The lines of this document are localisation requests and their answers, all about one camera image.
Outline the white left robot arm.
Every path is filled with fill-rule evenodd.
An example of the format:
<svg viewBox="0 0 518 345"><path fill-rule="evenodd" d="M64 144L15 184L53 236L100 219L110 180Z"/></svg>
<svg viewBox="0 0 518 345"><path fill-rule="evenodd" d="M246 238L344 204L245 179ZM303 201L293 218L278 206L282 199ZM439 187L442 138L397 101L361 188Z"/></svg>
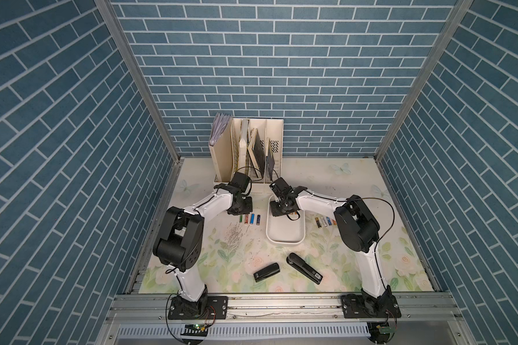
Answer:
<svg viewBox="0 0 518 345"><path fill-rule="evenodd" d="M236 172L230 182L215 185L201 201L182 208L172 206L165 212L153 243L153 256L167 267L167 275L175 276L179 296L185 302L199 304L207 297L207 286L197 268L206 223L222 213L250 214L251 188L250 177Z"/></svg>

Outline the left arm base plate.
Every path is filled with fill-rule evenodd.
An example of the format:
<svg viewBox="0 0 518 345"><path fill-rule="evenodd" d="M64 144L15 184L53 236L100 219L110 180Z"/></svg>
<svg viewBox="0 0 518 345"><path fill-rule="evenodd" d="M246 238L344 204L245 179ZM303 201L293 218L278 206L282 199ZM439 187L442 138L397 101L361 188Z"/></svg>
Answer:
<svg viewBox="0 0 518 345"><path fill-rule="evenodd" d="M225 320L228 309L227 296L207 296L197 302L185 300L181 296L171 299L167 310L168 320Z"/></svg>

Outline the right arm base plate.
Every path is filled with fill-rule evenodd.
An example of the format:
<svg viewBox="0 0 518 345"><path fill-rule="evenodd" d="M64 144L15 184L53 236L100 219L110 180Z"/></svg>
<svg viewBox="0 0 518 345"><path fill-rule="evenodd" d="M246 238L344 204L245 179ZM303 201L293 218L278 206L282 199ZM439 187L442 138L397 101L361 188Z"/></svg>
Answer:
<svg viewBox="0 0 518 345"><path fill-rule="evenodd" d="M346 319L399 319L401 310L393 294L374 298L368 294L349 293L341 297Z"/></svg>

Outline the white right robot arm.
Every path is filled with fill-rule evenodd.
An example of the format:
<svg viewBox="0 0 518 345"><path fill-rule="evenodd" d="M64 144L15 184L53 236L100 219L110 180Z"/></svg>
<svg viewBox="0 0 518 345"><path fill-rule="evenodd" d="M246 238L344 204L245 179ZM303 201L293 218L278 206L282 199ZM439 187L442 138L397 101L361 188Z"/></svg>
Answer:
<svg viewBox="0 0 518 345"><path fill-rule="evenodd" d="M309 211L335 220L341 240L356 253L362 291L376 299L391 295L391 287L382 274L378 260L381 227L364 198L358 195L345 199L322 195L304 186L294 188L283 178L272 182L270 188L276 196L276 200L270 202L272 216Z"/></svg>

